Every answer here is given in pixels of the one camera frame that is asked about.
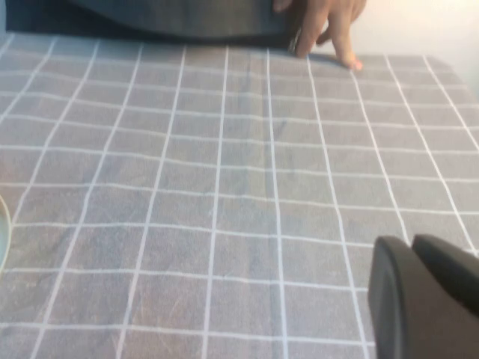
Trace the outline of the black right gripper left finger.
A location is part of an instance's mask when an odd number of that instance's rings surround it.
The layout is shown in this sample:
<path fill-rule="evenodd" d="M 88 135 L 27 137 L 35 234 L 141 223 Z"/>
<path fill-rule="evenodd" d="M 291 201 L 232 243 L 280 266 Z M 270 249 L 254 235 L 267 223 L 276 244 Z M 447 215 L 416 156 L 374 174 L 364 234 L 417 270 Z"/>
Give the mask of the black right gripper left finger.
<path fill-rule="evenodd" d="M 380 236 L 373 247 L 368 287 L 378 358 L 477 358 L 478 320 L 422 321 L 413 313 L 412 244 Z"/>

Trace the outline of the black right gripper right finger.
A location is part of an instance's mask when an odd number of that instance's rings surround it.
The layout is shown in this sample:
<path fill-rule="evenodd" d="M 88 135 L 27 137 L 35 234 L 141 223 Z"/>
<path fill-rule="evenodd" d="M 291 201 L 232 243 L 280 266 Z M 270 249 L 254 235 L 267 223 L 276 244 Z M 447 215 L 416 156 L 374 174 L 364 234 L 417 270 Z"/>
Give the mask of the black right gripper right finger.
<path fill-rule="evenodd" d="M 412 243 L 414 315 L 422 321 L 478 320 L 478 259 L 439 237 L 418 234 Z"/>

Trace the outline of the person's left hand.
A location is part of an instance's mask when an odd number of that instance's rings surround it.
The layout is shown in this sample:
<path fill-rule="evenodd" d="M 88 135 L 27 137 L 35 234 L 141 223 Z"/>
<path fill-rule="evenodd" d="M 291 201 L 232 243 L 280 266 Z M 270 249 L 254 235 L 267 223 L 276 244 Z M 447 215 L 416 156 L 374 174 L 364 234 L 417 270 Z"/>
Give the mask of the person's left hand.
<path fill-rule="evenodd" d="M 366 1 L 307 0 L 300 1 L 304 13 L 290 51 L 299 58 L 311 53 L 314 46 L 332 41 L 337 61 L 350 70 L 361 70 L 362 62 L 353 51 L 351 25 L 361 15 Z"/>

